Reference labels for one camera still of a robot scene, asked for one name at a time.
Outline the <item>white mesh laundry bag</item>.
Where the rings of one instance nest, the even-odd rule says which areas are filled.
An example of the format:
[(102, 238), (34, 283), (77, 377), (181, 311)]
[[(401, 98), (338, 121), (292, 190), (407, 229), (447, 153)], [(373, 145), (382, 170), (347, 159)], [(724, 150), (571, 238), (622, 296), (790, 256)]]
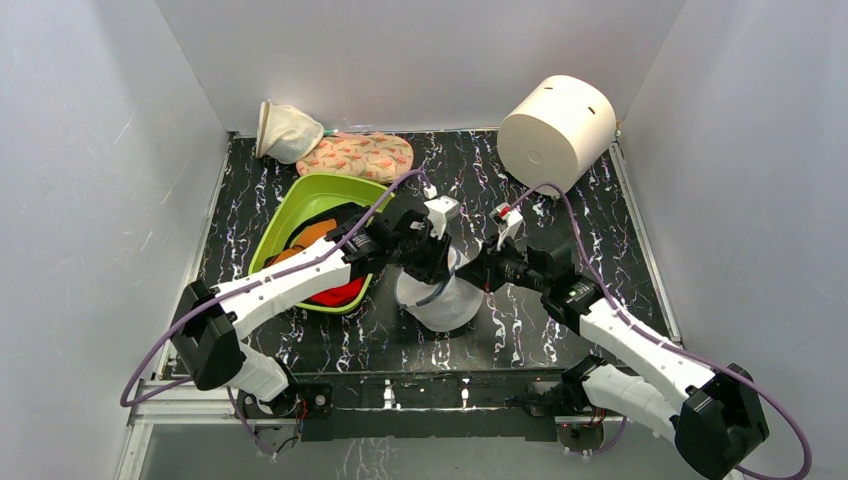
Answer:
[(449, 250), (447, 281), (429, 285), (401, 271), (394, 288), (397, 304), (433, 332), (448, 332), (470, 322), (480, 309), (484, 292), (455, 272), (469, 262), (457, 247)]

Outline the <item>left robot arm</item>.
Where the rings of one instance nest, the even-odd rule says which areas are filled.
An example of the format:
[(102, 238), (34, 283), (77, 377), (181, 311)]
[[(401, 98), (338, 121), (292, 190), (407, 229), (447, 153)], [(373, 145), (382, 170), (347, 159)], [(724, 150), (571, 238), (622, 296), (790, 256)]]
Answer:
[(260, 400), (275, 416), (290, 414), (299, 400), (290, 371), (244, 338), (314, 295), (388, 265), (425, 284), (446, 281), (446, 230), (458, 212), (458, 201), (448, 196), (428, 201), (396, 197), (382, 212), (369, 209), (256, 274), (214, 287), (202, 281), (189, 285), (171, 342), (194, 386), (201, 391), (235, 388)]

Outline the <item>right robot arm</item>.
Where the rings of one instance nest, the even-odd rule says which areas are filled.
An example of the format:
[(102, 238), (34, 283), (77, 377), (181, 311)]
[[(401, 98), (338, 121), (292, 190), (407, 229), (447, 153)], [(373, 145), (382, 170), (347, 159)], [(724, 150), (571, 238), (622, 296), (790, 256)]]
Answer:
[(728, 372), (672, 352), (672, 343), (603, 295), (582, 275), (571, 249), (518, 249), (510, 240), (487, 240), (481, 252), (456, 272), (487, 293), (505, 284), (540, 293), (548, 316), (595, 343), (634, 370), (628, 375), (588, 356), (562, 375), (565, 405), (577, 414), (595, 407), (613, 410), (674, 444), (698, 474), (723, 479), (769, 437), (749, 374), (732, 364)]

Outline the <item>black bra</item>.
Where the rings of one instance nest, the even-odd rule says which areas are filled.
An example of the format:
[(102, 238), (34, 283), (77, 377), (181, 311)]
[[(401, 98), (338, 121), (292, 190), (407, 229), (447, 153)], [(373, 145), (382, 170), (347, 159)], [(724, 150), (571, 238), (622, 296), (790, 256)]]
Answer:
[(291, 244), (292, 240), (310, 224), (323, 220), (334, 219), (337, 222), (337, 227), (339, 227), (349, 220), (356, 222), (366, 212), (366, 210), (367, 208), (362, 205), (358, 205), (353, 202), (346, 202), (318, 213), (307, 220), (304, 220), (292, 231), (284, 244), (284, 248), (286, 249)]

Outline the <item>floral pink laundry bag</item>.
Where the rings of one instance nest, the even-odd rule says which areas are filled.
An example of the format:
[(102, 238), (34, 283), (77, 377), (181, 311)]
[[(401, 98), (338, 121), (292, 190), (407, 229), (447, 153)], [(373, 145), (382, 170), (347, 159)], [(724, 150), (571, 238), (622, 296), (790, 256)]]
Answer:
[(324, 137), (296, 163), (299, 175), (333, 174), (388, 185), (411, 170), (414, 152), (403, 138), (383, 133)]

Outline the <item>red bra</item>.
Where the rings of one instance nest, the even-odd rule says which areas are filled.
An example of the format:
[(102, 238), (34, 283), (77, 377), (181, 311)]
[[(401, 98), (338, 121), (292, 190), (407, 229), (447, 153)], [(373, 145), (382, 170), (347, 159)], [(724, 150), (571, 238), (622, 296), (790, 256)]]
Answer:
[(315, 294), (305, 300), (305, 303), (330, 308), (348, 305), (362, 292), (365, 287), (365, 282), (366, 277), (356, 278), (345, 285), (334, 287)]

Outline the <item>orange bra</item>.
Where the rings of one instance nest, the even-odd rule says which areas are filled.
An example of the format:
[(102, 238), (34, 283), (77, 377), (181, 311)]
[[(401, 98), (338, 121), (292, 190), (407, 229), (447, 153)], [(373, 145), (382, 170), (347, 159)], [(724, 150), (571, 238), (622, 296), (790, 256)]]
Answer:
[(327, 233), (337, 227), (334, 219), (315, 222), (306, 226), (291, 242), (291, 244), (278, 254), (268, 257), (264, 263), (265, 267), (275, 265), (305, 250), (317, 240), (326, 237)]

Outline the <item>beige mesh laundry bag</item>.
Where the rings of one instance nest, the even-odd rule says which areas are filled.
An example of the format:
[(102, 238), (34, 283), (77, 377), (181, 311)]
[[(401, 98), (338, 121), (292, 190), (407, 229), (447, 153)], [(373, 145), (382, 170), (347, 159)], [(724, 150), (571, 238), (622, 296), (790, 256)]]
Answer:
[(255, 156), (294, 164), (306, 157), (325, 136), (325, 128), (291, 105), (261, 103)]

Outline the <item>green plastic basin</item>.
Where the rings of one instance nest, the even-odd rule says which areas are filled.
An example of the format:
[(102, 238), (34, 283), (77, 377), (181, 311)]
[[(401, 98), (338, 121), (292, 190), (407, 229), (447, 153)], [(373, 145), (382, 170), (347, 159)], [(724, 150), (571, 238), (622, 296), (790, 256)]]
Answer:
[[(319, 250), (313, 255), (305, 253), (306, 257), (302, 259), (298, 257), (298, 254), (304, 253), (310, 246), (275, 265), (265, 267), (264, 263), (268, 257), (274, 256), (285, 249), (284, 244), (289, 238), (289, 235), (304, 220), (346, 202), (362, 205), (368, 210), (381, 198), (386, 190), (387, 188), (384, 185), (350, 176), (317, 173), (301, 177), (294, 182), (272, 216), (259, 242), (248, 272), (254, 274), (271, 268), (271, 273), (277, 273), (278, 270), (283, 271), (293, 265), (308, 265), (308, 262), (313, 260), (313, 258), (319, 258), (325, 251), (330, 250), (332, 245), (325, 245), (322, 247), (323, 250)], [(364, 300), (373, 275), (360, 275), (359, 277), (366, 277), (365, 287), (358, 297), (348, 305), (337, 308), (310, 305), (305, 303), (305, 300), (310, 298), (308, 297), (296, 306), (304, 310), (327, 314), (352, 313)]]

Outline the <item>large white cylinder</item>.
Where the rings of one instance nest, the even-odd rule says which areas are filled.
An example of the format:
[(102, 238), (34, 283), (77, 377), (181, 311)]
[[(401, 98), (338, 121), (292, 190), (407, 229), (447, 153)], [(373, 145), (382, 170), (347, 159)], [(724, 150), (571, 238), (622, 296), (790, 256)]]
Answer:
[(616, 115), (597, 88), (575, 77), (543, 80), (501, 122), (497, 153), (527, 187), (556, 197), (569, 191), (614, 139)]

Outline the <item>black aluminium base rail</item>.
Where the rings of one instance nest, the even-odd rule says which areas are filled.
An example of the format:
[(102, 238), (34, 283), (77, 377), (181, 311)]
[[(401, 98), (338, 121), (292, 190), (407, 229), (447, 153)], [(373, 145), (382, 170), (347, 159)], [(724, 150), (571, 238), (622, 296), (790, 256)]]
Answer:
[(629, 369), (592, 367), (582, 394), (572, 375), (553, 369), (365, 372), (306, 375), (279, 406), (223, 388), (199, 391), (187, 379), (130, 410), (133, 425), (238, 424), (277, 449), (292, 436), (305, 442), (358, 437), (517, 437), (562, 442), (595, 453), (610, 444), (622, 418), (672, 440), (680, 405)]

